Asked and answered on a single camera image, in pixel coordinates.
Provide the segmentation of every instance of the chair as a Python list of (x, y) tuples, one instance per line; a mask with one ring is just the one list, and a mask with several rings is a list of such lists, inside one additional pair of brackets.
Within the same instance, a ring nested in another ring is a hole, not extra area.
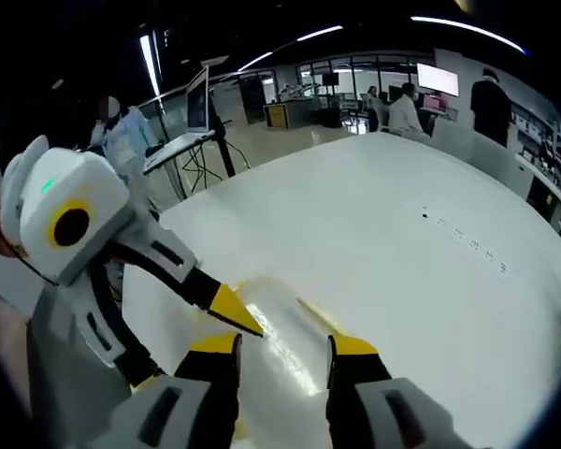
[(494, 140), (480, 133), (473, 133), (473, 151), (468, 163), (507, 185), (515, 163), (515, 155)]
[(461, 124), (437, 118), (429, 145), (468, 162), (473, 153), (474, 131)]

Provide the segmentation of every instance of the green indicator light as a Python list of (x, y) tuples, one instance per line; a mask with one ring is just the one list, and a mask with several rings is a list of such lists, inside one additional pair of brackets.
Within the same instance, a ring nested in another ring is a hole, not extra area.
[(52, 178), (51, 180), (49, 180), (48, 182), (46, 182), (44, 184), (44, 186), (41, 188), (41, 193), (45, 194), (46, 192), (49, 191), (49, 189), (52, 187), (52, 185), (54, 185), (54, 182), (56, 181), (56, 178)]

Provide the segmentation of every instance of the laptop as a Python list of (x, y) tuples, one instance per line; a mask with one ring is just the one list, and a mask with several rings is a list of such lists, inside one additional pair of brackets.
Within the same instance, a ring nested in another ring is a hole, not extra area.
[(148, 173), (185, 150), (214, 135), (209, 129), (209, 67), (204, 67), (187, 85), (187, 132), (173, 138), (148, 158), (144, 173)]

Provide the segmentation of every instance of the black circular sensor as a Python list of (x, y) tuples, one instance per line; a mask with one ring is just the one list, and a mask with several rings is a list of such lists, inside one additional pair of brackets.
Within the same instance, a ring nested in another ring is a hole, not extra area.
[(83, 238), (90, 225), (90, 216), (83, 209), (67, 210), (56, 222), (54, 240), (60, 246), (71, 246)]

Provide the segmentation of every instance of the white lab coat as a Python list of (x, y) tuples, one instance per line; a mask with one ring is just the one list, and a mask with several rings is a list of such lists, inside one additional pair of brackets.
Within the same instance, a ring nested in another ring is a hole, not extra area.
[(401, 95), (401, 98), (389, 108), (389, 128), (417, 133), (424, 132), (413, 100), (407, 95)]

